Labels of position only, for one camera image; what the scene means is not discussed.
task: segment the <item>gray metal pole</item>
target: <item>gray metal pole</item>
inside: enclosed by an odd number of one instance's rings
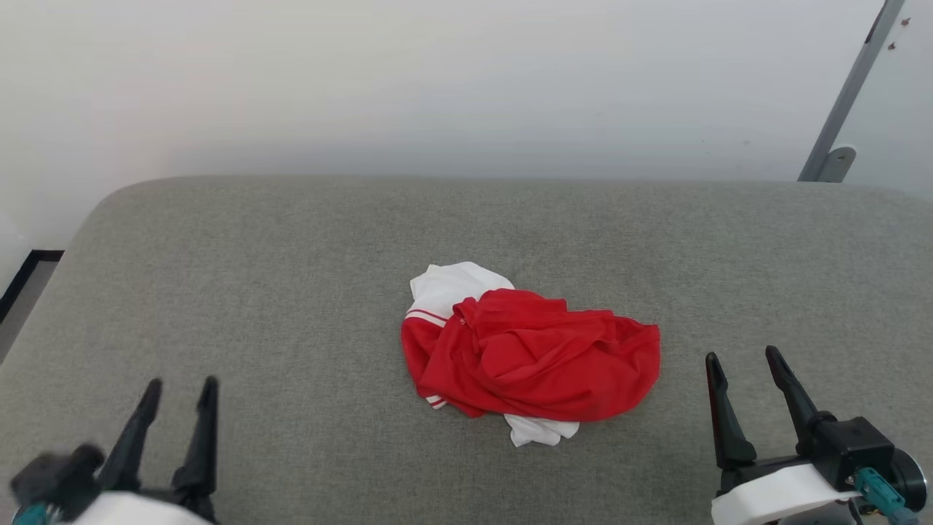
[[[871,65],[874,64],[878,52],[884,46],[884,41],[887,39],[891,28],[894,27],[900,8],[903,5],[904,0],[884,1],[884,5],[881,7],[881,11],[878,12],[878,17],[875,18],[874,25],[872,25],[869,35],[865,39],[865,44],[862,46],[861,51],[858,52],[856,62],[852,64],[849,77],[842,85],[839,96],[836,97],[836,104],[833,105],[829,116],[826,118],[826,123],[823,124],[823,130],[820,131],[819,137],[816,138],[814,148],[810,152],[810,158],[803,165],[798,181],[816,182],[821,180],[820,173],[823,171],[823,165],[829,156],[829,149],[836,142],[842,124],[849,115],[852,104],[856,101],[858,91],[862,89],[862,84],[865,83],[865,78],[871,71]]]

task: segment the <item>metal bracket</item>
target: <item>metal bracket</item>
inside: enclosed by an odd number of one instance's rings
[[[823,162],[823,167],[816,174],[815,182],[842,182],[855,159],[856,150],[848,146],[830,151]]]
[[[875,58],[884,46],[888,33],[894,27],[904,1],[884,0],[884,5],[878,12],[878,17],[865,39],[865,44],[862,45],[862,50],[858,53],[856,62],[852,64],[849,76],[842,85],[836,103],[829,112],[829,116],[823,124],[823,129],[816,138],[813,149],[810,151],[810,157],[807,158],[807,162],[803,165],[801,175],[797,178],[799,182],[825,180],[821,178],[823,170],[827,169],[828,165],[833,164],[832,159],[839,157],[839,155],[834,156],[835,151],[827,157],[826,151],[829,151],[829,148],[832,148],[836,142],[842,124],[849,115],[849,110],[852,109],[852,104],[855,103],[858,91],[862,89],[862,84],[865,83],[865,78],[868,77],[869,71],[871,71],[871,65],[874,64]],[[842,182],[842,177],[839,177],[839,180],[832,180],[832,182]]]

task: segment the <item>teal connector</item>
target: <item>teal connector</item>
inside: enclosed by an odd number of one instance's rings
[[[47,523],[49,523],[48,514],[43,504],[33,505],[13,519],[13,525],[46,525]]]
[[[907,503],[891,484],[873,468],[864,468],[856,473],[856,490],[878,510],[892,525],[920,525],[920,520],[904,506]]]

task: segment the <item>floor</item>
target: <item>floor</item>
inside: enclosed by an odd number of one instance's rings
[[[13,346],[13,341],[16,341],[16,336],[20,333],[22,325],[26,323],[29,313],[33,311],[35,302],[39,300],[39,295],[46,288],[57,265],[57,262],[39,262],[22,288],[20,296],[9,309],[7,317],[0,322],[0,363]]]

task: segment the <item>gray fabric surface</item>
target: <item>gray fabric surface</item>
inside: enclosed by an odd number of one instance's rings
[[[661,379],[620,417],[516,449],[499,417],[415,395],[408,281],[471,260],[574,308],[661,325]],[[218,517],[248,523],[707,523],[703,355],[760,457],[795,443],[764,361],[933,469],[933,206],[830,184],[193,177],[87,220],[0,366],[0,478],[110,447],[165,380],[142,474],[181,463],[221,381]],[[6,494],[0,510],[10,512]]]
[[[16,297],[16,301],[7,312],[7,316],[0,322],[0,363],[3,363],[3,359],[13,347],[16,336],[22,330],[26,319],[29,318],[35,302],[39,300],[39,295],[46,288],[57,265],[57,262],[39,261],[33,273],[26,280],[26,284],[23,285],[20,295]]]

